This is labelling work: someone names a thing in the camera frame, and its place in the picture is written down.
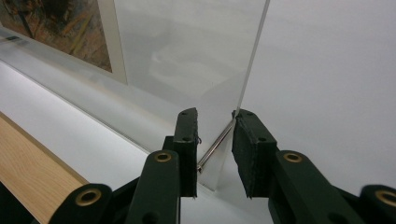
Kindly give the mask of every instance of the metal rod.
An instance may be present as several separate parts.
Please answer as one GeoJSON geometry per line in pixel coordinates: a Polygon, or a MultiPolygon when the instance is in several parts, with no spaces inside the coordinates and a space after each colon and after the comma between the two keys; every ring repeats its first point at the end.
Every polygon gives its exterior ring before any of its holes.
{"type": "Polygon", "coordinates": [[[210,147],[210,149],[206,152],[206,154],[198,161],[197,163],[197,171],[199,173],[202,172],[204,169],[204,166],[206,162],[209,160],[209,158],[213,155],[215,150],[219,147],[221,142],[224,140],[224,138],[227,136],[227,134],[230,132],[231,128],[233,127],[233,119],[230,121],[230,123],[227,125],[227,127],[224,129],[224,131],[220,134],[218,139],[216,139],[215,143],[210,147]]]}

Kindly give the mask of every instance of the wooden strip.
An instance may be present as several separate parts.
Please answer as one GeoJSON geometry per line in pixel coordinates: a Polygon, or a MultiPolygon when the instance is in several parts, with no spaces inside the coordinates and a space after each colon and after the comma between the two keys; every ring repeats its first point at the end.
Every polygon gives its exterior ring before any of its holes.
{"type": "Polygon", "coordinates": [[[40,222],[74,189],[82,176],[0,112],[0,181],[40,222]]]}

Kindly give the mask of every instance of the transparent plastic panel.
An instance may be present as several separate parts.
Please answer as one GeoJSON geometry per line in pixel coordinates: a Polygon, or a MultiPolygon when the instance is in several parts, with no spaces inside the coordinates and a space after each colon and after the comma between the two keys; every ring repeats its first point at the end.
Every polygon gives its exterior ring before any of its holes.
{"type": "MultiPolygon", "coordinates": [[[[64,23],[46,21],[43,14],[49,12],[40,8],[21,16],[0,4],[0,22],[8,27],[0,32],[0,60],[147,151],[161,149],[165,136],[173,135],[180,111],[197,107],[200,160],[240,105],[268,2],[67,2],[64,23]],[[10,31],[10,24],[20,30],[10,31]],[[29,30],[41,43],[29,38],[29,30]],[[90,61],[105,52],[103,45],[90,47],[99,41],[97,30],[103,30],[111,69],[90,61]],[[14,35],[22,40],[5,39],[14,35]],[[55,40],[63,52],[51,45],[55,40]]],[[[210,189],[216,187],[227,139],[200,177],[210,189]]]]}

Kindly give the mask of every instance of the painting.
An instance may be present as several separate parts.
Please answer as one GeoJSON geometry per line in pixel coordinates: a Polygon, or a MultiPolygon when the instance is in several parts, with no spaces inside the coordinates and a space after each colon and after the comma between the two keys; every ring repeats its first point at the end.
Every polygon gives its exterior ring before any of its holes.
{"type": "Polygon", "coordinates": [[[98,0],[0,1],[3,27],[114,72],[98,0]]]}

